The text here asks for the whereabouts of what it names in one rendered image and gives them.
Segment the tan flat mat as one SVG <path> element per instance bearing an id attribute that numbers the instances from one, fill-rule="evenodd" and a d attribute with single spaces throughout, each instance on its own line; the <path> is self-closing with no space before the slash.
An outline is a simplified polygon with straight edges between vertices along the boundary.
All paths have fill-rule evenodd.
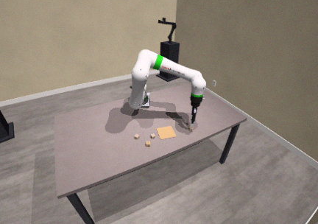
<path id="1" fill-rule="evenodd" d="M 160 136 L 160 140 L 176 137 L 176 135 L 172 129 L 172 126 L 160 127 L 160 128 L 156 128 L 156 130 L 158 132 L 158 135 Z"/>

